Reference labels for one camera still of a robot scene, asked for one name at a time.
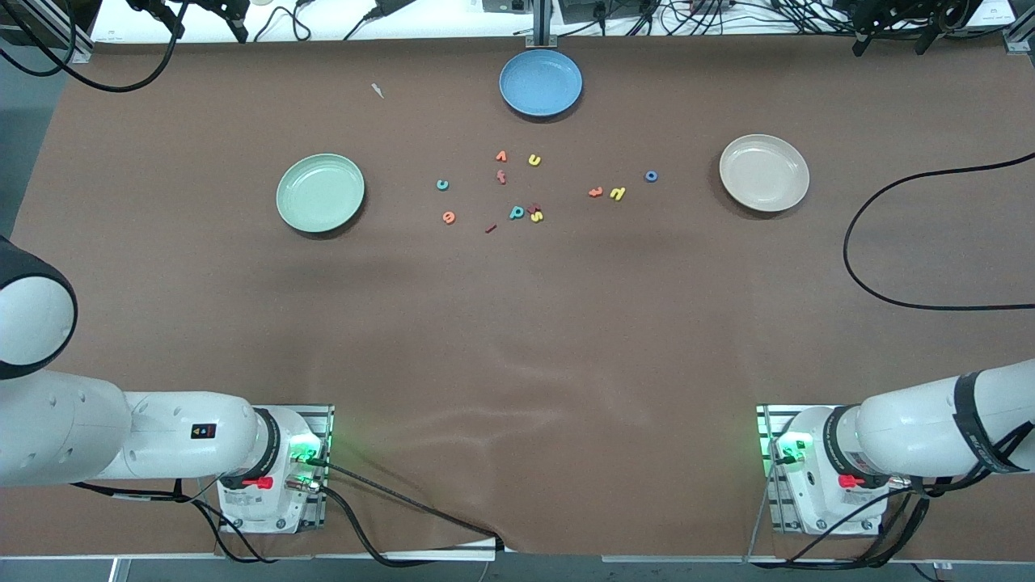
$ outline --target brown table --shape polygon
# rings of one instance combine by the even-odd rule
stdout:
[[[740,555],[763,483],[756,404],[857,402],[1032,356],[1031,314],[893,308],[840,265],[849,219],[885,183],[1032,149],[1031,64],[995,41],[922,58],[850,45],[565,39],[585,91],[554,123],[500,99],[512,39],[182,47],[142,91],[69,83],[13,237],[79,294],[54,369],[333,403],[335,461],[522,552]],[[83,70],[129,81],[155,61],[97,54]],[[763,220],[723,193],[718,153],[748,133],[808,161],[798,208]],[[367,201],[347,232],[312,240],[273,192],[322,151],[359,165]],[[907,299],[1031,300],[1033,170],[890,194],[859,226],[859,271]],[[616,203],[591,199],[597,185],[628,190]],[[541,224],[507,220],[534,202]],[[1035,559],[1030,486],[939,500],[903,555]],[[474,539],[338,487],[382,549]],[[213,547],[189,508],[68,487],[3,491],[0,520],[5,555]],[[802,542],[763,531],[757,552]],[[336,513],[260,547],[359,551]]]

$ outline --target green plate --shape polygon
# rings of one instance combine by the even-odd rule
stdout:
[[[303,232],[326,232],[349,221],[363,202],[363,173],[348,157],[318,153],[298,161],[276,186],[284,222]]]

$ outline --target plate rim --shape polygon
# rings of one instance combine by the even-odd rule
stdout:
[[[737,146],[741,145],[743,142],[752,139],[759,141],[769,141],[771,143],[774,143],[776,146],[782,146],[785,148],[788,148],[791,152],[793,152],[793,156],[797,157],[797,159],[791,159],[791,162],[798,163],[803,169],[805,175],[805,186],[802,188],[799,195],[797,195],[793,199],[789,199],[791,200],[789,204],[781,203],[779,202],[779,199],[777,199],[776,206],[770,207],[764,204],[759,204],[753,200],[745,200],[740,195],[735,194],[730,188],[730,185],[727,182],[727,165],[729,164],[729,159]],[[718,173],[719,173],[719,179],[722,182],[722,187],[726,188],[726,192],[730,195],[730,197],[732,197],[740,204],[752,210],[758,210],[760,212],[782,212],[785,210],[790,210],[791,208],[794,208],[799,203],[801,203],[802,200],[805,199],[805,195],[808,193],[808,186],[811,184],[811,174],[808,171],[808,163],[805,162],[805,156],[802,155],[800,151],[798,151],[798,148],[794,147],[794,145],[792,145],[787,140],[777,138],[776,136],[770,136],[769,134],[747,134],[730,142],[730,144],[727,145],[726,148],[722,150],[722,154],[719,156]]]
[[[338,163],[344,163],[344,165],[347,166],[347,167],[351,167],[352,169],[354,169],[356,171],[356,174],[359,175],[359,186],[360,186],[360,191],[359,191],[359,204],[356,206],[356,209],[353,210],[352,213],[350,213],[341,223],[338,223],[338,224],[336,224],[334,226],[325,228],[325,229],[320,229],[320,230],[310,230],[308,228],[304,228],[302,226],[299,226],[297,224],[292,223],[292,221],[290,221],[288,219],[288,216],[285,215],[285,210],[280,206],[282,193],[285,192],[286,188],[287,188],[287,185],[285,184],[285,180],[288,178],[288,175],[291,174],[291,172],[293,170],[295,170],[296,168],[298,168],[302,164],[305,164],[306,162],[309,162],[309,161],[312,161],[314,158],[328,158],[328,159],[333,159],[333,161],[338,162]],[[302,231],[302,232],[308,232],[308,233],[327,232],[327,231],[334,230],[334,229],[341,227],[345,223],[348,223],[350,220],[352,220],[353,216],[356,215],[356,212],[359,211],[359,207],[362,206],[363,200],[365,198],[366,198],[366,178],[363,177],[363,171],[359,169],[359,165],[357,165],[352,159],[350,159],[350,158],[348,158],[348,157],[346,157],[346,156],[344,156],[344,155],[342,155],[339,153],[334,153],[334,152],[330,152],[330,151],[325,151],[325,152],[320,152],[320,153],[314,153],[314,154],[310,154],[310,155],[306,155],[305,157],[299,159],[298,162],[295,162],[287,170],[285,170],[284,175],[280,176],[280,180],[276,184],[276,211],[277,211],[278,214],[280,214],[280,220],[284,221],[285,223],[287,223],[288,226],[290,226],[291,228],[293,228],[295,230],[299,230],[299,231]]]
[[[550,113],[533,113],[533,112],[527,111],[527,110],[523,110],[523,109],[519,108],[518,106],[515,106],[507,97],[506,91],[503,90],[503,77],[504,77],[504,75],[506,75],[507,69],[518,59],[528,59],[528,58],[531,58],[531,57],[528,57],[526,55],[541,55],[541,54],[544,54],[544,53],[550,54],[552,56],[560,57],[561,60],[562,60],[562,62],[565,65],[569,66],[570,70],[574,71],[574,74],[575,74],[574,78],[578,79],[578,81],[579,81],[579,90],[575,91],[575,93],[571,97],[571,99],[560,111],[554,111],[554,112],[550,112]],[[523,51],[521,53],[518,53],[516,55],[510,57],[509,60],[507,60],[506,64],[503,65],[503,68],[500,69],[499,87],[500,87],[500,95],[503,96],[503,100],[506,101],[506,104],[508,106],[510,106],[511,108],[513,108],[514,111],[516,111],[519,113],[523,113],[525,115],[532,116],[532,117],[551,117],[553,115],[560,115],[561,113],[564,113],[565,111],[567,111],[568,109],[570,109],[571,106],[573,106],[575,104],[575,101],[579,100],[579,96],[582,95],[582,90],[583,90],[582,69],[579,68],[579,64],[575,63],[575,61],[571,57],[565,55],[564,53],[562,53],[560,51],[554,51],[554,50],[550,50],[550,49],[532,49],[531,51]]]

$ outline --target plate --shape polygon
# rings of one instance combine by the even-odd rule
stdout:
[[[557,51],[525,51],[500,71],[500,93],[516,111],[533,117],[563,112],[582,93],[582,72],[575,62]]]
[[[326,232],[351,219],[363,202],[363,174],[348,157],[318,153],[295,163],[276,186],[276,209],[291,227]]]
[[[763,212],[787,210],[808,190],[805,158],[791,144],[762,134],[728,145],[718,173],[734,200]]]

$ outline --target white plate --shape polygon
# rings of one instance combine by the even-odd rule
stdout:
[[[787,210],[808,190],[805,158],[791,144],[762,134],[726,146],[718,174],[734,200],[763,212]]]

